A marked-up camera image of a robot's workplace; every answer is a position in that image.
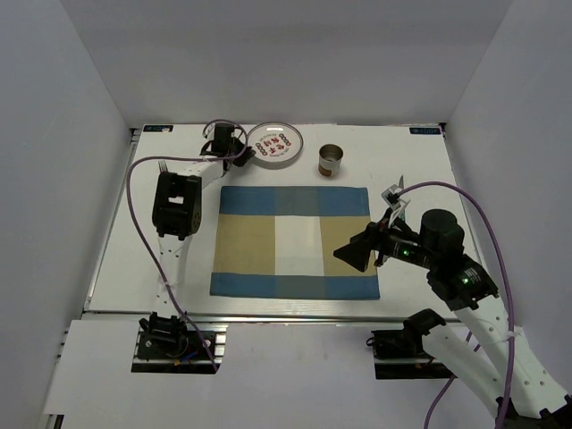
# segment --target placemat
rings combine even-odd
[[[333,257],[370,222],[366,188],[221,189],[211,295],[267,299],[379,299],[365,273]]]

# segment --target plate with red pattern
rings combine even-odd
[[[288,123],[265,122],[248,133],[248,145],[255,151],[256,164],[266,168],[283,168],[299,156],[304,139]]]

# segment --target purple cable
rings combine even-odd
[[[167,293],[169,294],[169,298],[171,299],[171,302],[172,302],[173,306],[175,307],[175,310],[177,310],[177,313],[179,313],[182,317],[184,317],[184,319],[187,322],[189,322],[189,324],[197,332],[198,338],[200,339],[201,343],[203,344],[203,347],[205,348],[206,354],[208,355],[208,359],[211,361],[211,364],[213,365],[214,371],[216,372],[217,367],[216,367],[216,363],[215,363],[215,357],[213,356],[213,353],[211,352],[210,348],[208,348],[208,345],[206,344],[205,335],[203,335],[201,330],[198,328],[197,324],[195,324],[195,322],[193,322],[193,320],[189,317],[187,312],[184,311],[181,308],[181,306],[179,305],[179,302],[177,302],[177,299],[175,298],[174,294],[172,293],[171,286],[169,285],[167,275],[165,274],[164,269],[161,266],[161,263],[159,262],[159,259],[157,258],[157,256],[153,252],[153,249],[149,245],[149,242],[147,241],[145,234],[141,230],[141,226],[139,225],[139,221],[137,220],[137,216],[135,215],[135,209],[133,208],[133,197],[131,195],[131,175],[133,174],[135,167],[137,167],[139,164],[145,163],[146,161],[166,160],[166,161],[184,161],[184,162],[200,162],[200,163],[202,163],[202,162],[207,162],[207,161],[208,162],[231,161],[233,159],[236,159],[236,158],[242,156],[242,154],[244,154],[244,152],[247,150],[247,146],[248,146],[248,135],[245,132],[244,128],[242,128],[240,125],[238,125],[237,123],[234,123],[232,121],[214,120],[214,121],[209,122],[205,126],[205,129],[206,129],[206,127],[208,127],[209,125],[211,125],[214,122],[231,123],[235,127],[237,127],[239,130],[241,130],[242,133],[245,135],[244,147],[242,148],[242,150],[237,155],[235,155],[235,156],[221,156],[218,158],[181,158],[178,156],[146,156],[144,158],[138,159],[133,164],[131,164],[131,166],[129,167],[129,170],[127,171],[127,179],[125,181],[125,191],[126,191],[126,195],[127,195],[127,206],[129,208],[129,213],[131,216],[131,220],[133,221],[133,225],[135,226],[135,229],[137,230],[137,234],[139,235],[139,238],[141,239],[141,241],[143,241],[143,245],[147,249],[147,252],[149,252],[151,259],[153,259],[153,262],[155,263],[157,270],[159,271],[159,274],[161,275],[161,279],[163,280],[164,286],[167,289]]]
[[[473,204],[476,211],[479,212],[479,215],[481,215],[481,218],[483,219],[484,225],[486,226],[486,229],[489,232],[489,235],[491,236],[492,245],[494,246],[494,251],[497,254],[497,258],[499,260],[500,275],[502,276],[502,281],[504,283],[504,289],[505,289],[505,292],[507,295],[507,307],[508,307],[508,313],[509,313],[509,332],[514,332],[515,331],[515,313],[514,313],[514,304],[513,304],[513,300],[512,300],[512,292],[510,291],[509,275],[507,274],[507,268],[504,265],[504,259],[502,257],[501,247],[499,246],[499,242],[497,241],[496,235],[494,234],[494,231],[492,230],[491,223],[489,222],[489,219],[486,217],[486,214],[484,214],[483,209],[481,208],[481,206],[479,206],[479,204],[476,202],[476,200],[473,197],[471,197],[466,191],[464,191],[463,189],[461,189],[455,185],[451,185],[451,184],[445,183],[443,181],[424,181],[422,183],[418,183],[417,185],[412,185],[412,186],[409,186],[408,188],[405,188],[404,190],[402,190],[399,193],[399,195],[401,197],[402,195],[407,194],[408,192],[410,192],[412,190],[424,188],[426,186],[443,186],[444,188],[448,188],[448,189],[452,189],[452,190],[457,191],[463,197],[468,199],[471,202],[471,204]],[[496,423],[494,426],[495,429],[501,429],[503,427],[504,420],[507,416],[507,410],[509,409],[510,388],[511,388],[511,384],[512,384],[512,375],[514,372],[514,367],[515,367],[515,338],[511,336],[511,337],[509,337],[509,362],[507,364],[507,377],[506,377],[505,382],[504,382],[504,392],[503,392],[503,396],[502,396],[502,404],[500,405],[500,411],[499,411],[499,414],[497,415],[497,418],[496,418]],[[442,397],[441,393],[440,393],[440,395],[441,396],[438,395],[438,397],[436,398],[437,402]]]

